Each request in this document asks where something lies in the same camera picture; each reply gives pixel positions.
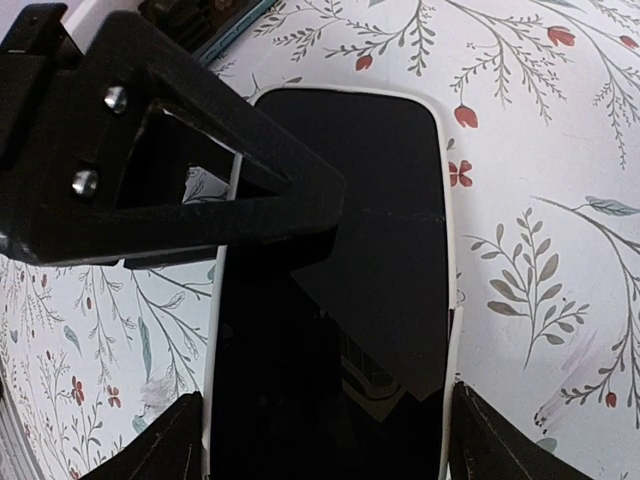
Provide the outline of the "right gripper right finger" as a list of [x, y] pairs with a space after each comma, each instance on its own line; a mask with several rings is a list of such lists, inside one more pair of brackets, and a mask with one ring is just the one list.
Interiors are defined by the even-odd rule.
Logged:
[[453, 389], [453, 479], [573, 479], [575, 469], [529, 440], [470, 386]]

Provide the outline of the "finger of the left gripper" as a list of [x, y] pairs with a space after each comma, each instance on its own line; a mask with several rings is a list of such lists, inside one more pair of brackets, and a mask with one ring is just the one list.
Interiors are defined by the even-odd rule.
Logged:
[[1, 168], [1, 252], [30, 265], [175, 265], [332, 231], [341, 175], [137, 13], [52, 78]]

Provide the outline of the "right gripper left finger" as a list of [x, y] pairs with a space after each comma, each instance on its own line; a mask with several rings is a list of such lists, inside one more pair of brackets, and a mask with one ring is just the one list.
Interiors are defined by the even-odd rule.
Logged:
[[202, 477], [200, 393], [180, 396], [150, 426], [88, 480], [198, 480]]

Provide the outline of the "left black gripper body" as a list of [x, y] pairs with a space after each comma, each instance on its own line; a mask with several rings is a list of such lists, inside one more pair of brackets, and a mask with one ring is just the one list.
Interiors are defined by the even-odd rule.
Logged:
[[53, 76], [73, 70], [82, 53], [62, 23], [68, 6], [32, 3], [1, 41], [1, 168], [17, 163]]

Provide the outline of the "dark teal phone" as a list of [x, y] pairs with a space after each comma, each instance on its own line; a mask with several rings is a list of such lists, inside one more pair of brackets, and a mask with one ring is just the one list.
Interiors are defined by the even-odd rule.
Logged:
[[210, 65], [274, 4], [275, 0], [209, 1], [207, 19], [213, 33], [193, 56], [205, 66]]

